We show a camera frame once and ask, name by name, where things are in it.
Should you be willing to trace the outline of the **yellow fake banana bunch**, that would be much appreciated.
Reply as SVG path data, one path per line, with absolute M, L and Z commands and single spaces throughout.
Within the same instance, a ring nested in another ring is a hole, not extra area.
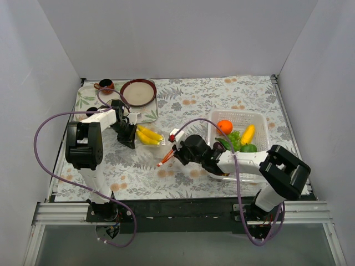
M 159 146 L 164 142 L 162 135 L 140 125 L 137 126 L 136 135 L 144 145 Z

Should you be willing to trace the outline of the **clear zip top bag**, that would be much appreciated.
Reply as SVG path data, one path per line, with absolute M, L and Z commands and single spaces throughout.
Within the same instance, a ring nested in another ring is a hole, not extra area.
M 159 146 L 144 145 L 135 134 L 135 151 L 141 163 L 147 167 L 161 167 L 173 158 L 172 144 L 169 134 L 155 127 L 146 127 L 164 137 L 164 142 Z

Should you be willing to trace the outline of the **small green fake cucumber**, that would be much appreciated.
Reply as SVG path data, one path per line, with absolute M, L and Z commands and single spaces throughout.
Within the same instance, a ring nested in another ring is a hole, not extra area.
M 225 150 L 235 150 L 234 145 L 230 140 L 225 140 L 222 138 L 215 138 L 215 140 L 219 142 L 225 148 Z

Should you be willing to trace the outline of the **orange fake fruit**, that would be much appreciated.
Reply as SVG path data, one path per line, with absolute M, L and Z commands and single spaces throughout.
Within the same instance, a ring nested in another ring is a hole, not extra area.
M 220 120 L 217 123 L 217 127 L 218 127 L 217 132 L 219 135 L 222 134 L 228 135 L 233 131 L 233 124 L 229 120 Z

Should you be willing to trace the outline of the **dark purple fake eggplant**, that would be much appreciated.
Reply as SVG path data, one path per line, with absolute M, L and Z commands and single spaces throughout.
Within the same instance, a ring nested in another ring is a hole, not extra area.
M 223 144 L 218 141 L 213 144 L 213 149 L 219 152 L 224 152 L 226 150 Z

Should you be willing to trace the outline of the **green fake bell pepper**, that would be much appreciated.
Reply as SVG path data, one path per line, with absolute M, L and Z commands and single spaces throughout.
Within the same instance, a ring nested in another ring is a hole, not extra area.
M 240 147 L 240 152 L 258 152 L 254 144 L 248 144 Z

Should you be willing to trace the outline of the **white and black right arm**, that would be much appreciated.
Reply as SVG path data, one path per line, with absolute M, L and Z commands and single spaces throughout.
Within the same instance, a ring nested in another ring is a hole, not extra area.
M 201 136 L 191 135 L 174 144 L 173 152 L 183 165 L 197 163 L 212 177 L 232 173 L 264 177 L 267 186 L 244 207 L 247 217 L 257 220 L 266 219 L 285 200 L 298 200 L 311 173 L 306 163 L 280 145 L 267 151 L 232 153 L 217 142 L 209 146 Z

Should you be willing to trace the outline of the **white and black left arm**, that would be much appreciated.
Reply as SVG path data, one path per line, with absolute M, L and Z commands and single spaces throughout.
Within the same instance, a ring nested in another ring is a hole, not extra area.
M 106 183 L 101 162 L 104 158 L 102 132 L 111 127 L 117 134 L 118 143 L 135 149 L 136 118 L 125 115 L 126 106 L 121 100 L 111 102 L 112 109 L 92 114 L 82 121 L 70 122 L 67 126 L 65 159 L 84 178 L 87 187 L 101 193 L 87 200 L 93 214 L 111 222 L 119 211 L 117 205 L 106 199 L 112 198 L 112 190 Z

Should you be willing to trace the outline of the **cream enamel mug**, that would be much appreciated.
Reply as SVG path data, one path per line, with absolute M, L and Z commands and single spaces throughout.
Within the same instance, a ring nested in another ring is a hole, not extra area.
M 116 105 L 118 103 L 118 101 L 120 101 L 120 99 L 118 98 L 113 98 L 113 99 L 110 99 L 106 102 L 107 105 L 110 105 L 110 106 L 113 106 L 113 105 Z

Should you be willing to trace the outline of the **floral table mat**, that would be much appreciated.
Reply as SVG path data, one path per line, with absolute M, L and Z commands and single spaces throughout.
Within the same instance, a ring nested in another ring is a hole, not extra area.
M 156 100 L 139 109 L 145 127 L 169 133 L 185 126 L 188 135 L 207 138 L 207 119 L 213 109 L 255 111 L 266 118 L 270 145 L 281 145 L 298 155 L 274 76 L 156 79 Z M 195 163 L 183 166 L 172 158 L 161 167 L 147 167 L 136 151 L 117 142 L 112 129 L 103 132 L 103 174 L 119 200 L 253 196 L 266 183 L 216 180 Z

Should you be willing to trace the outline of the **red rimmed beige plate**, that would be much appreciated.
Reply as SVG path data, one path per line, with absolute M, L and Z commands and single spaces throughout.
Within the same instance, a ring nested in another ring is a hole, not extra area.
M 157 94 L 155 83 L 148 79 L 134 79 L 126 82 L 120 93 L 131 107 L 142 107 L 151 103 Z

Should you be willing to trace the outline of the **dark blue ceramic cup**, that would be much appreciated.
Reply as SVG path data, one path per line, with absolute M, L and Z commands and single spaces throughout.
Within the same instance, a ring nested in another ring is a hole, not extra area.
M 90 107 L 86 112 L 86 116 L 90 117 L 92 116 L 96 111 L 98 111 L 98 109 L 96 107 Z

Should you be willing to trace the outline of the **brown ceramic cup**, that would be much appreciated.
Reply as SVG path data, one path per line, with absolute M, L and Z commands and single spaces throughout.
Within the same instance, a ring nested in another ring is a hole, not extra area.
M 94 87 L 99 90 L 99 89 L 115 89 L 115 85 L 112 80 L 110 79 L 103 79 L 99 81 L 98 83 L 94 84 Z

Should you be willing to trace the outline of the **white perforated plastic basket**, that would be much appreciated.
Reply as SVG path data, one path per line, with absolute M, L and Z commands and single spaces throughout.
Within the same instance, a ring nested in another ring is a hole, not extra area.
M 235 162 L 231 149 L 237 153 L 240 181 L 244 183 L 266 183 L 259 172 L 259 164 L 265 160 L 270 148 L 266 118 L 257 112 L 232 109 L 213 109 L 209 120 L 218 124 L 222 120 L 231 123 L 231 132 L 227 137 L 218 129 L 208 125 L 207 143 L 210 146 L 221 144 L 225 149 L 219 157 L 218 166 L 227 172 L 222 175 L 210 173 L 209 176 L 224 181 L 236 181 Z

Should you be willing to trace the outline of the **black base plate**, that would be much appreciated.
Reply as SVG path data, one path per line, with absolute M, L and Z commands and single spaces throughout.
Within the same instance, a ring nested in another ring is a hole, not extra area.
M 105 227 L 111 237 L 133 232 L 245 233 L 236 197 L 87 203 L 86 222 Z

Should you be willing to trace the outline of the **aluminium frame rail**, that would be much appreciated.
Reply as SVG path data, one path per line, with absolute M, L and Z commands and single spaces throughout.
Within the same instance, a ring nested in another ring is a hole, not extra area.
M 137 219 L 158 218 L 226 218 L 240 221 L 239 206 L 235 199 L 127 201 Z M 82 203 L 39 203 L 32 220 L 33 225 L 45 224 L 104 224 L 112 223 L 95 216 L 92 207 Z M 325 201 L 293 201 L 285 203 L 285 223 L 322 224 L 333 219 Z

